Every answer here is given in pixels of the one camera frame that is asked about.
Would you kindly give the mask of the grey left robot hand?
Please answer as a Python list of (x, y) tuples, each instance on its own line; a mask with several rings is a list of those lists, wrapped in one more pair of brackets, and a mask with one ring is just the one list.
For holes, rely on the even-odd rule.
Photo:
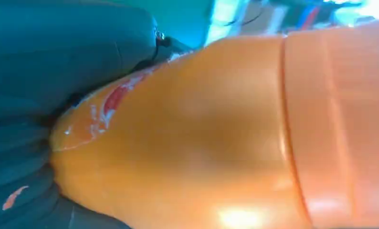
[(78, 94), (188, 51), (141, 8), (0, 0), (0, 125), (49, 116)]

